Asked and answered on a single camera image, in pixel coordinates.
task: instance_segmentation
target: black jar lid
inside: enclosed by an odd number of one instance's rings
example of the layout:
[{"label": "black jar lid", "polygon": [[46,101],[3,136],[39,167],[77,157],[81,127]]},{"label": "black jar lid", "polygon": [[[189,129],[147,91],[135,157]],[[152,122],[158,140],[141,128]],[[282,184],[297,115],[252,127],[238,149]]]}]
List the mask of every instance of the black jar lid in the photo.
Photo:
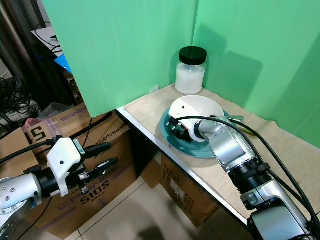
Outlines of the black jar lid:
[{"label": "black jar lid", "polygon": [[206,61],[207,51],[198,46],[186,46],[180,50],[179,60],[187,65],[201,65]]}]

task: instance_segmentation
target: black cable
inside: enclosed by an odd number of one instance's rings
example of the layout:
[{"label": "black cable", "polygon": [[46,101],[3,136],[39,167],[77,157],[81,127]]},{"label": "black cable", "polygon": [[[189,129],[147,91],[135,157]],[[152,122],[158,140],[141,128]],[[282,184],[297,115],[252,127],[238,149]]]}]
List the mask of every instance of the black cable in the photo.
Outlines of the black cable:
[{"label": "black cable", "polygon": [[242,127],[244,127],[245,129],[249,130],[250,132],[252,132],[254,135],[256,135],[256,137],[263,143],[263,145],[268,149],[268,151],[271,153],[271,155],[274,157],[274,159],[276,160],[276,162],[280,165],[280,167],[282,168],[282,170],[285,172],[285,174],[287,175],[287,177],[290,179],[290,181],[292,182],[292,184],[294,185],[294,187],[296,188],[296,190],[298,191],[298,193],[300,194],[301,198],[303,199],[303,201],[305,202],[305,206],[306,209],[309,211],[310,215],[311,215],[311,219],[314,223],[315,226],[315,231],[316,231],[316,235],[317,238],[320,239],[320,221],[315,213],[315,210],[313,209],[309,199],[307,198],[306,194],[304,193],[304,191],[301,189],[301,187],[299,186],[298,182],[295,180],[295,178],[291,175],[291,173],[289,172],[289,170],[287,169],[287,167],[284,165],[284,163],[281,161],[281,159],[279,158],[279,156],[276,154],[276,152],[272,149],[272,147],[267,143],[267,141],[255,130],[253,130],[252,128],[250,128],[249,126],[245,125],[242,122],[239,121],[235,121],[233,119],[229,119],[230,122],[235,123],[237,125],[240,125]]},{"label": "black cable", "polygon": [[42,41],[44,41],[46,44],[49,44],[50,46],[52,47],[60,47],[60,45],[52,45],[50,42],[47,42],[46,40],[44,40],[42,37],[39,36],[39,34],[37,33],[37,30],[38,30],[38,27],[41,25],[41,24],[51,24],[51,22],[49,21],[43,21],[43,22],[40,22],[39,24],[37,24],[35,27],[34,27],[34,33],[35,35],[40,38]]},{"label": "black cable", "polygon": [[54,54],[62,52],[62,50],[54,51],[56,48],[60,48],[60,46],[55,46],[54,48],[51,49],[51,52],[53,52]]},{"label": "black cable", "polygon": [[276,175],[271,169],[268,169],[269,174],[277,180],[289,193],[291,193],[304,207],[308,210],[305,202],[299,194],[297,194],[289,185],[287,185],[278,175]]},{"label": "black cable", "polygon": [[174,119],[174,121],[180,121],[180,120],[184,120],[184,119],[201,119],[201,120],[209,120],[209,121],[213,121],[213,122],[217,122],[217,123],[221,123],[224,125],[227,125],[228,127],[234,129],[235,131],[237,131],[250,145],[251,149],[253,150],[253,152],[256,154],[256,157],[258,158],[259,161],[261,161],[263,163],[263,159],[261,157],[261,155],[259,154],[258,150],[256,149],[256,147],[254,146],[254,144],[250,141],[250,139],[241,131],[239,130],[236,126],[234,126],[233,124],[217,119],[217,118],[212,118],[212,117],[206,117],[206,116],[183,116],[183,117],[179,117]]},{"label": "black cable", "polygon": [[35,222],[27,229],[24,231],[24,233],[21,234],[21,236],[17,239],[20,240],[34,225],[37,224],[37,222],[40,220],[40,218],[45,214],[45,212],[47,211],[50,203],[51,203],[52,197],[50,198],[48,204],[46,205],[45,209],[43,210],[43,212],[41,213],[41,215],[37,218],[37,220],[35,220]]},{"label": "black cable", "polygon": [[92,123],[92,119],[93,119],[93,118],[91,118],[91,119],[90,119],[90,123],[89,123],[88,131],[86,132],[86,137],[85,137],[85,140],[84,140],[84,142],[83,142],[83,144],[82,144],[82,147],[83,147],[83,148],[85,147],[86,142],[87,142],[88,137],[89,137],[90,128],[91,128],[91,123]]},{"label": "black cable", "polygon": [[25,114],[30,110],[31,95],[22,87],[17,86],[17,82],[14,78],[11,81],[1,81],[0,88],[0,113],[8,123],[13,122],[6,116],[11,112],[18,112]]},{"label": "black cable", "polygon": [[35,156],[38,156],[38,155],[40,155],[40,154],[43,154],[43,153],[45,153],[46,151],[49,151],[49,150],[51,150],[53,148],[53,146],[51,146],[51,147],[48,147],[47,149],[45,149],[45,150],[42,150],[41,152],[38,152],[38,153],[36,153],[35,154]]},{"label": "black cable", "polygon": [[[248,141],[248,144],[250,145],[250,147],[252,148],[252,150],[254,151],[255,154],[258,153],[257,149],[253,146],[253,143],[248,139],[247,136],[245,136],[245,134],[243,132],[241,132],[237,127],[233,126],[232,124],[230,124],[229,122],[217,119],[217,118],[213,118],[213,117],[205,117],[205,116],[184,116],[184,117],[179,117],[176,118],[175,121],[180,121],[180,120],[185,120],[185,119],[201,119],[201,120],[209,120],[209,121],[213,121],[213,122],[218,122],[221,124],[225,124],[228,127],[236,130],[239,134],[241,134],[244,139],[246,141]],[[294,177],[291,175],[291,173],[289,172],[289,170],[286,168],[286,166],[284,165],[284,163],[281,161],[281,159],[278,157],[278,155],[275,153],[275,151],[271,148],[271,146],[267,143],[267,141],[259,134],[257,133],[255,130],[253,130],[252,128],[250,128],[249,126],[245,125],[242,122],[233,120],[233,119],[229,119],[230,122],[240,125],[242,127],[244,127],[245,129],[249,130],[251,133],[253,133],[264,145],[265,147],[268,149],[268,151],[272,154],[272,156],[275,158],[275,160],[278,162],[278,164],[280,165],[280,167],[282,168],[282,170],[285,172],[285,174],[287,175],[287,177],[290,179],[290,181],[292,182],[292,184],[294,185],[294,187],[296,188],[296,190],[298,191],[298,193],[300,194],[301,198],[303,199],[303,202],[305,202],[306,205],[306,209],[308,210],[308,212],[311,215],[311,219],[314,223],[315,226],[315,234],[317,239],[320,240],[320,221],[318,219],[318,217],[316,216],[316,213],[311,205],[311,203],[309,202],[306,194],[303,192],[303,190],[301,189],[301,187],[299,186],[299,184],[297,183],[297,181],[294,179]]]},{"label": "black cable", "polygon": [[33,149],[38,148],[38,147],[41,147],[41,146],[44,146],[44,145],[51,145],[51,144],[53,144],[52,141],[53,141],[52,139],[47,139],[46,141],[42,141],[42,142],[36,143],[36,144],[28,146],[28,147],[26,147],[26,148],[24,148],[24,149],[22,149],[20,151],[12,153],[9,156],[6,156],[6,157],[0,159],[0,165],[8,162],[10,159],[13,159],[13,158],[15,158],[15,157],[17,157],[17,156],[19,156],[21,154],[29,152],[29,151],[31,151]]},{"label": "black cable", "polygon": [[[91,129],[95,128],[96,126],[98,126],[99,124],[103,123],[104,121],[106,121],[107,119],[109,119],[111,116],[113,115],[113,112],[110,111],[108,113],[106,113],[102,118],[100,118],[99,120],[95,121],[94,123],[91,124]],[[71,136],[69,136],[69,138],[71,139],[75,139],[80,137],[82,134],[85,134],[88,131],[89,127],[85,127],[82,130],[76,132],[75,134],[72,134]]]},{"label": "black cable", "polygon": [[298,235],[298,236],[295,236],[293,238],[290,238],[289,240],[298,240],[298,239],[304,239],[306,237],[311,237],[312,235],[310,234],[302,234],[302,235]]}]

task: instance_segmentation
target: beige tablecloth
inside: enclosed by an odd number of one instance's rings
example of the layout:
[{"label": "beige tablecloth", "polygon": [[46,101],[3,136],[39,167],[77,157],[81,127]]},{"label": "beige tablecloth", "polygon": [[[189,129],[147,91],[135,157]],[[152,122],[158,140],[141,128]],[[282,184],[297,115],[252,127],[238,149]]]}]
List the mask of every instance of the beige tablecloth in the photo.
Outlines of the beige tablecloth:
[{"label": "beige tablecloth", "polygon": [[[318,148],[282,130],[274,121],[266,121],[233,102],[223,99],[218,94],[203,89],[198,95],[216,101],[230,115],[244,116],[244,123],[255,129],[267,140],[299,182],[316,213],[320,211],[320,150]],[[126,105],[125,108],[149,132],[180,157],[200,178],[215,189],[236,211],[243,217],[248,218],[251,213],[244,207],[240,200],[240,193],[215,158],[204,159],[187,156],[170,146],[164,139],[160,128],[161,116],[174,100],[182,96],[176,91],[174,85],[169,85],[155,93],[141,97]],[[263,144],[256,137],[249,136],[249,138],[264,161],[270,164],[271,169],[293,188],[285,173]],[[300,203],[295,199],[294,202],[309,218],[307,211]]]}]

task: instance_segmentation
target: glass jar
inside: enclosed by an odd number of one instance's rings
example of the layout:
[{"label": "glass jar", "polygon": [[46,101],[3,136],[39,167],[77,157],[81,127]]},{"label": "glass jar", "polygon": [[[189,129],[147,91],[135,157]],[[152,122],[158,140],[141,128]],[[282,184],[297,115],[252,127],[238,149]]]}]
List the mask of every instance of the glass jar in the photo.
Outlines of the glass jar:
[{"label": "glass jar", "polygon": [[197,46],[180,50],[176,66],[175,88],[183,95],[195,95],[202,89],[206,72],[207,51]]}]

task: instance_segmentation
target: white powder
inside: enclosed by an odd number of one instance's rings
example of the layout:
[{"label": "white powder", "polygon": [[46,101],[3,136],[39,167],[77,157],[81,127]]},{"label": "white powder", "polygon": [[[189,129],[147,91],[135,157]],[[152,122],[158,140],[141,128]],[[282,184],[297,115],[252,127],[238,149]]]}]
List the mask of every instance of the white powder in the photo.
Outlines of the white powder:
[{"label": "white powder", "polygon": [[175,88],[183,95],[200,92],[206,69],[201,66],[186,65],[180,62],[176,66]]}]

